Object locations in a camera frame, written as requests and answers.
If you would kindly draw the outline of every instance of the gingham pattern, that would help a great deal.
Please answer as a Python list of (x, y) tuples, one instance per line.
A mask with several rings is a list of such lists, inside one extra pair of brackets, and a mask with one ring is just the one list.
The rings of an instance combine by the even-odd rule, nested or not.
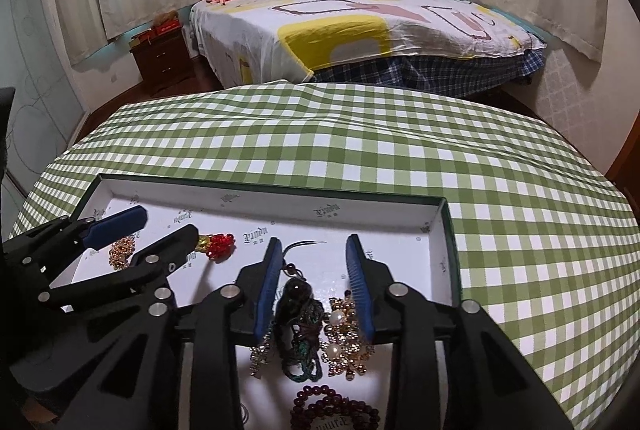
[(576, 428), (636, 356), (640, 230), (623, 196), (537, 120), (335, 84), (127, 105), (47, 168), (14, 230), (71, 213), (99, 172), (445, 196), (463, 296), (504, 328)]
[(529, 76), (544, 66), (543, 50), (529, 50), (513, 57), (470, 60), (391, 56), (328, 67), (316, 71), (312, 81), (399, 87), (461, 98)]

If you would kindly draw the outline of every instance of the patterned wallpaper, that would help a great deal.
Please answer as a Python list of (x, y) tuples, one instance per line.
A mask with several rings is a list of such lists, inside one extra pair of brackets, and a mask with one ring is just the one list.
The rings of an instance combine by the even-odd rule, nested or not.
[(606, 173), (640, 110), (640, 23), (628, 0), (609, 0), (602, 64), (554, 39), (533, 84), (506, 90)]

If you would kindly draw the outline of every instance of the wooden furniture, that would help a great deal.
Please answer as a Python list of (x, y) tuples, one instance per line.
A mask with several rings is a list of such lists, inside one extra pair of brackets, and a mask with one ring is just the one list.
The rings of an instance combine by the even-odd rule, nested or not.
[(640, 114), (618, 157), (609, 168), (607, 179), (625, 195), (636, 219), (640, 221)]
[(131, 53), (142, 74), (143, 85), (150, 94), (194, 76), (182, 29), (144, 41), (133, 47)]

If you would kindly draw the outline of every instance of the plaid bed skirt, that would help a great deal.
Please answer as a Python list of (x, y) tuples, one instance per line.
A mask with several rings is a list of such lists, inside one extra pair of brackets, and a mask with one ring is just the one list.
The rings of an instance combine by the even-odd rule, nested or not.
[(441, 56), (390, 56), (316, 71), (312, 82), (358, 83), (422, 90), (461, 98), (529, 76), (545, 66), (543, 50), (508, 58), (456, 60)]

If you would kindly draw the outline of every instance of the beaded bracelet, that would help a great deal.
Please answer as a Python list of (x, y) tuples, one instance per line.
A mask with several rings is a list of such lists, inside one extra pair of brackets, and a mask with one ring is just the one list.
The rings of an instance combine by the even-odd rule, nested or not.
[[(305, 410), (305, 403), (309, 396), (322, 395), (324, 395), (322, 399), (311, 403)], [(311, 422), (315, 418), (332, 415), (350, 416), (353, 421), (353, 430), (376, 430), (380, 421), (377, 409), (372, 408), (364, 401), (342, 397), (328, 385), (305, 385), (293, 400), (293, 405), (291, 410), (292, 430), (309, 430)]]

